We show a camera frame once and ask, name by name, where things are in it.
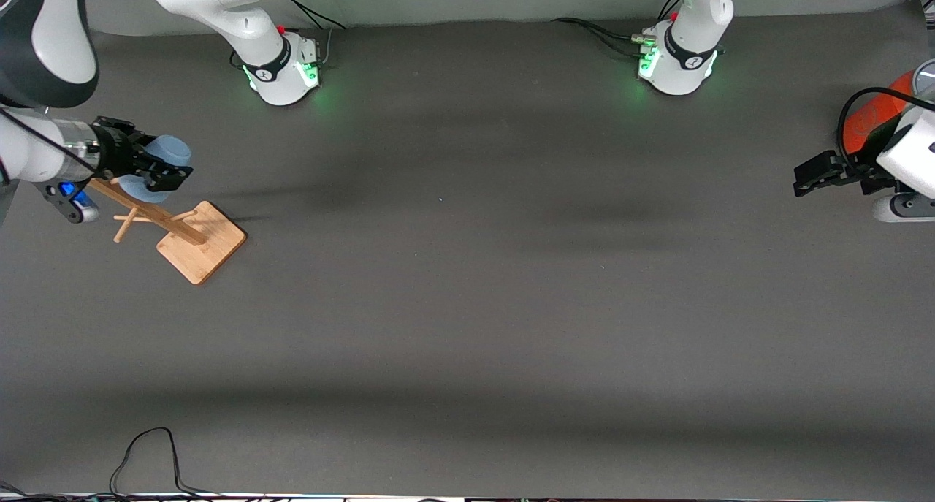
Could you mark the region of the light blue cup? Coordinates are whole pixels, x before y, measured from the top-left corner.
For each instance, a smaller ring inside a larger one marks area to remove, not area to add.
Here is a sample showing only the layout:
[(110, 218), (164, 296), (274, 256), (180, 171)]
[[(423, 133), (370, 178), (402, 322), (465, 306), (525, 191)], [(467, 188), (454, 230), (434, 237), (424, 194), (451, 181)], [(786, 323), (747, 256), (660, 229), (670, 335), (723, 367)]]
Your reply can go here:
[[(189, 166), (191, 149), (187, 143), (172, 135), (164, 134), (160, 136), (164, 140), (164, 147), (166, 147), (166, 158), (163, 160), (177, 166)], [(121, 176), (117, 178), (117, 182), (118, 186), (131, 198), (141, 200), (141, 202), (153, 203), (154, 205), (160, 205), (173, 193), (173, 191), (150, 192), (145, 189), (142, 177), (136, 175)]]

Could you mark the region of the orange cylindrical can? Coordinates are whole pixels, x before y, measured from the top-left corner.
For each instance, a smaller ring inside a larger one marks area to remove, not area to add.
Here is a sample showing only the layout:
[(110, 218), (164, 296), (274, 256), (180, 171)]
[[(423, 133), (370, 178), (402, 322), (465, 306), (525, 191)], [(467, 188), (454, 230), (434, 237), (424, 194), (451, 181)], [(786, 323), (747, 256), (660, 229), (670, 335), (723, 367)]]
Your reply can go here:
[[(935, 58), (921, 63), (894, 80), (888, 88), (906, 95), (935, 102), (935, 93), (926, 90), (935, 87)], [(907, 106), (904, 100), (884, 94), (869, 94), (868, 101), (852, 115), (847, 115), (844, 122), (842, 142), (846, 153), (856, 153), (869, 138), (872, 130), (899, 115)]]

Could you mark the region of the wooden mug tree stand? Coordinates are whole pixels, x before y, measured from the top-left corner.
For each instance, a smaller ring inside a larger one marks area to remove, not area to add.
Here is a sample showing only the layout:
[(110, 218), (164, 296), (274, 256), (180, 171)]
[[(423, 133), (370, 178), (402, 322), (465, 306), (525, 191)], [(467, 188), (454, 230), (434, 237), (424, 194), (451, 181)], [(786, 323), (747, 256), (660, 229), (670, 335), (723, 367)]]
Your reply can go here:
[(93, 179), (89, 186), (124, 206), (113, 237), (120, 243), (137, 223), (153, 224), (166, 232), (156, 250), (193, 285), (207, 281), (247, 241), (247, 233), (212, 202), (203, 200), (190, 211), (171, 213), (157, 203), (133, 198), (116, 180)]

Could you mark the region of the dark grey table mat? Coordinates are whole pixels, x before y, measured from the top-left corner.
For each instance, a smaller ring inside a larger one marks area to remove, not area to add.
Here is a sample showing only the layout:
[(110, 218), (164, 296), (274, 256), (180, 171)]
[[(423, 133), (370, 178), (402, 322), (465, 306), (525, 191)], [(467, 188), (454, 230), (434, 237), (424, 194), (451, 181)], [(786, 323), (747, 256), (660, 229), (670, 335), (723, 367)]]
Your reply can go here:
[(920, 6), (741, 17), (661, 96), (584, 29), (338, 32), (261, 102), (218, 36), (96, 40), (109, 115), (248, 241), (204, 285), (30, 186), (0, 228), (0, 479), (96, 492), (175, 434), (216, 491), (935, 500), (935, 226), (795, 198)]

